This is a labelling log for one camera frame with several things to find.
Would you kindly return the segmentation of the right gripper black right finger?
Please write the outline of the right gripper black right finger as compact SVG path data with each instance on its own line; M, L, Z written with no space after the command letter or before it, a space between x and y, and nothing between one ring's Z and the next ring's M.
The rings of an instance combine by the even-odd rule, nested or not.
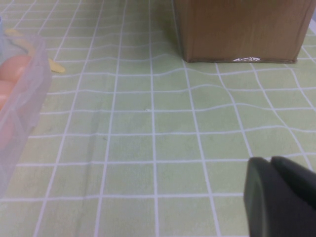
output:
M284 157L272 157L271 211L315 212L316 174Z

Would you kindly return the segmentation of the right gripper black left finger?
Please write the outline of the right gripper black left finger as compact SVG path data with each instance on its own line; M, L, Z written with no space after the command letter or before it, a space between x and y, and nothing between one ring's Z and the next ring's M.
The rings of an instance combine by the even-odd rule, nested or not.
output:
M244 205L251 237L314 237L315 212L271 211L271 161L250 158L244 185Z

